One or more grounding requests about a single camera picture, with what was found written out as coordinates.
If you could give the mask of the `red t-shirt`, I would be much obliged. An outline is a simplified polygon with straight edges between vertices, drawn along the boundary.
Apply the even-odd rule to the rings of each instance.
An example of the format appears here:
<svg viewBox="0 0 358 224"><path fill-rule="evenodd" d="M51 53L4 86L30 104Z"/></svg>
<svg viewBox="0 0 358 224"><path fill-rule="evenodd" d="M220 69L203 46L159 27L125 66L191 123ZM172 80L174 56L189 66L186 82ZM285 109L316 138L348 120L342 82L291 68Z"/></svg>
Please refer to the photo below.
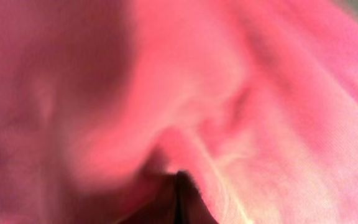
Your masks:
<svg viewBox="0 0 358 224"><path fill-rule="evenodd" d="M358 223L334 1L0 1L0 223Z"/></svg>

